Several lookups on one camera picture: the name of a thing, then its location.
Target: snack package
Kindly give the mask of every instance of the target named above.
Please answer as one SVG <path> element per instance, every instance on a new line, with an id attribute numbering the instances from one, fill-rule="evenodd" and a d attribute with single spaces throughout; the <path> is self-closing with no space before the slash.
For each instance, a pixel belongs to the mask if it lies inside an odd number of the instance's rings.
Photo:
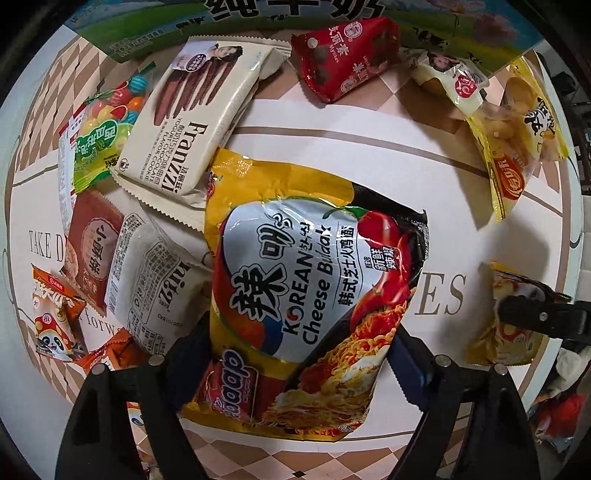
<path id="1" fill-rule="evenodd" d="M 190 38 L 156 85 L 136 122 L 137 135 L 112 169 L 117 183 L 202 231 L 207 193 L 203 173 L 216 148 L 225 145 L 259 80 L 275 73 L 290 53 L 289 44 L 279 40 Z"/>
<path id="2" fill-rule="evenodd" d="M 63 362 L 82 358 L 85 348 L 77 319 L 86 302 L 53 275 L 33 265 L 35 350 Z"/>
<path id="3" fill-rule="evenodd" d="M 123 215 L 96 190 L 78 195 L 61 272 L 105 314 L 105 293 Z"/>
<path id="4" fill-rule="evenodd" d="M 109 275 L 109 310 L 147 352 L 166 354 L 209 308 L 212 273 L 145 215 L 125 217 Z"/>
<path id="5" fill-rule="evenodd" d="M 427 257 L 426 214 L 313 168 L 223 149 L 209 191 L 215 357 L 184 414 L 338 440 L 367 414 Z"/>
<path id="6" fill-rule="evenodd" d="M 293 35 L 291 44 L 301 57 L 304 81 L 324 103 L 400 63 L 398 24 L 386 17 Z"/>
<path id="7" fill-rule="evenodd" d="M 72 212 L 76 203 L 74 189 L 74 156 L 76 154 L 76 138 L 86 112 L 86 104 L 82 104 L 60 129 L 57 157 L 57 188 L 60 199 L 61 224 L 64 234 L 70 232 Z"/>
<path id="8" fill-rule="evenodd" d="M 107 342 L 90 352 L 76 363 L 80 365 L 86 374 L 96 364 L 105 364 L 111 370 L 122 370 L 124 368 L 137 367 L 150 358 L 134 341 L 127 330 L 122 328 L 114 334 Z M 136 402 L 127 402 L 129 421 L 141 427 L 144 425 L 141 409 Z"/>
<path id="9" fill-rule="evenodd" d="M 76 193 L 109 176 L 109 167 L 117 163 L 150 94 L 155 66 L 152 62 L 114 89 L 86 100 L 86 113 L 76 138 Z"/>
<path id="10" fill-rule="evenodd" d="M 489 81 L 470 60 L 409 48 L 401 49 L 401 57 L 415 82 L 435 95 L 447 96 L 464 115 L 482 105 L 480 90 Z"/>
<path id="11" fill-rule="evenodd" d="M 510 65 L 501 106 L 496 106 L 482 100 L 479 89 L 486 82 L 480 82 L 483 75 L 469 60 L 417 50 L 405 50 L 404 57 L 420 85 L 443 89 L 466 115 L 489 172 L 497 221 L 507 217 L 540 160 L 568 156 L 551 105 L 523 58 Z"/>
<path id="12" fill-rule="evenodd" d="M 476 365 L 525 365 L 531 363 L 540 348 L 543 335 L 520 329 L 499 320 L 499 302 L 508 296 L 526 297 L 547 303 L 566 303 L 570 297 L 552 290 L 542 282 L 505 271 L 497 262 L 493 269 L 493 319 L 466 350 L 466 361 Z"/>

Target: checkered pattern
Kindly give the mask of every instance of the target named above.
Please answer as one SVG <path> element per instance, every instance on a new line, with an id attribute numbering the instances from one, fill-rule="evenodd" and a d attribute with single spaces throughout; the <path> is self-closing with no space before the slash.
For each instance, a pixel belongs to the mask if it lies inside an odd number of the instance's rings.
<path id="1" fill-rule="evenodd" d="M 442 467 L 456 460 L 465 430 L 453 432 Z M 185 434 L 207 474 L 220 480 L 384 480 L 406 448 L 384 447 L 345 453 L 277 452 L 210 439 L 189 429 Z M 145 434 L 138 447 L 153 455 Z"/>
<path id="2" fill-rule="evenodd" d="M 74 403 L 84 383 L 82 369 L 36 353 L 33 326 L 21 319 L 18 324 L 31 363 L 62 397 Z M 183 423 L 187 426 L 185 434 L 189 443 L 207 474 L 221 480 L 383 480 L 405 449 L 398 444 L 396 447 L 357 452 L 277 451 L 208 438 L 193 431 L 199 426 L 186 419 Z M 457 459 L 466 432 L 464 424 L 465 419 L 456 422 L 441 466 Z M 132 425 L 132 431 L 138 448 L 154 456 L 145 430 Z"/>
<path id="3" fill-rule="evenodd" d="M 289 40 L 292 34 L 301 33 L 288 30 L 248 32 L 249 35 L 280 40 Z M 136 69 L 162 55 L 157 53 L 141 61 L 118 64 L 83 38 L 75 38 L 58 54 L 31 103 L 15 153 L 15 168 L 23 170 L 57 149 L 57 132 L 88 96 L 121 83 Z M 284 64 L 278 74 L 264 81 L 255 98 L 317 103 L 298 79 L 295 62 Z M 487 90 L 490 101 L 498 103 L 505 83 L 506 76 L 502 73 L 491 80 Z M 402 67 L 394 67 L 366 82 L 337 104 L 402 116 L 451 133 L 460 142 L 473 141 L 461 113 L 447 99 L 421 90 Z M 534 175 L 539 176 L 541 169 L 548 185 L 559 192 L 556 164 L 545 163 L 538 167 Z M 64 398 L 73 403 L 84 381 L 82 370 L 76 365 L 38 355 L 35 352 L 33 325 L 26 319 L 20 319 L 19 326 L 33 365 Z M 405 448 L 400 447 L 400 441 L 394 445 L 396 439 L 393 438 L 393 447 L 358 452 L 277 451 L 210 439 L 197 433 L 200 431 L 198 425 L 186 419 L 183 424 L 189 442 L 207 473 L 212 478 L 223 480 L 380 480 L 388 476 Z M 465 425 L 466 419 L 456 423 L 442 466 L 456 460 L 465 435 Z M 138 447 L 152 455 L 144 429 L 136 426 L 132 429 Z"/>

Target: small red snack package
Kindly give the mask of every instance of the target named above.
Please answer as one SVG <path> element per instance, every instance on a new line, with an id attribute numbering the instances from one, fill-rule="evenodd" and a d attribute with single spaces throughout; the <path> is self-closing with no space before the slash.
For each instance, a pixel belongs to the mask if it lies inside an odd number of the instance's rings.
<path id="1" fill-rule="evenodd" d="M 301 57 L 304 80 L 324 103 L 400 63 L 398 24 L 386 17 L 293 35 L 291 45 Z"/>
<path id="2" fill-rule="evenodd" d="M 105 315 L 105 293 L 123 215 L 96 190 L 78 195 L 61 272 Z"/>
<path id="3" fill-rule="evenodd" d="M 33 309 L 37 343 L 35 350 L 56 360 L 71 362 L 86 352 L 74 333 L 76 319 L 86 302 L 53 275 L 33 265 Z"/>
<path id="4" fill-rule="evenodd" d="M 226 350 L 207 370 L 198 396 L 209 407 L 239 421 L 251 421 L 258 371 L 244 364 L 234 350 Z"/>
<path id="5" fill-rule="evenodd" d="M 85 373 L 88 373 L 96 364 L 106 364 L 111 370 L 122 370 L 137 367 L 148 358 L 150 355 L 135 343 L 127 330 L 122 328 L 103 346 L 91 351 L 76 363 L 84 369 Z"/>

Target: red object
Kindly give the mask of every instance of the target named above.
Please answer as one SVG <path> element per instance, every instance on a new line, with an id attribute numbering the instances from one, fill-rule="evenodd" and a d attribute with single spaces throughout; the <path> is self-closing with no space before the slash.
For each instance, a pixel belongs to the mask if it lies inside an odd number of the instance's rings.
<path id="1" fill-rule="evenodd" d="M 398 24 L 378 17 L 292 36 L 308 87 L 324 103 L 400 63 Z"/>
<path id="2" fill-rule="evenodd" d="M 212 362 L 205 380 L 205 397 L 212 410 L 240 421 L 250 421 L 258 371 L 245 365 L 241 355 L 226 350 Z"/>
<path id="3" fill-rule="evenodd" d="M 585 397 L 571 394 L 565 400 L 549 400 L 536 414 L 536 436 L 568 438 L 574 435 Z"/>
<path id="4" fill-rule="evenodd" d="M 359 219 L 358 231 L 370 246 L 382 250 L 384 247 L 392 249 L 396 269 L 383 272 L 379 281 L 357 303 L 351 314 L 350 331 L 352 333 L 368 314 L 384 307 L 393 309 L 410 296 L 408 287 L 411 268 L 408 244 L 410 231 L 400 236 L 398 225 L 392 217 L 374 211 L 366 213 Z"/>
<path id="5" fill-rule="evenodd" d="M 462 98 L 470 98 L 478 85 L 468 75 L 460 74 L 456 80 L 456 92 Z"/>
<path id="6" fill-rule="evenodd" d="M 127 115 L 127 107 L 125 105 L 119 105 L 111 110 L 111 115 L 117 120 L 123 120 Z"/>
<path id="7" fill-rule="evenodd" d="M 110 103 L 113 106 L 127 105 L 133 97 L 134 94 L 131 93 L 127 87 L 125 87 L 113 92 Z"/>

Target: orange snack package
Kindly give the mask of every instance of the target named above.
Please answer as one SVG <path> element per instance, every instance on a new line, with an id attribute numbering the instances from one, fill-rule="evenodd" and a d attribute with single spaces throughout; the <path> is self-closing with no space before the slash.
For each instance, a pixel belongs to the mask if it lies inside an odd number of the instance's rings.
<path id="1" fill-rule="evenodd" d="M 35 350 L 56 360 L 71 362 L 86 352 L 76 322 L 86 302 L 57 277 L 33 265 Z"/>

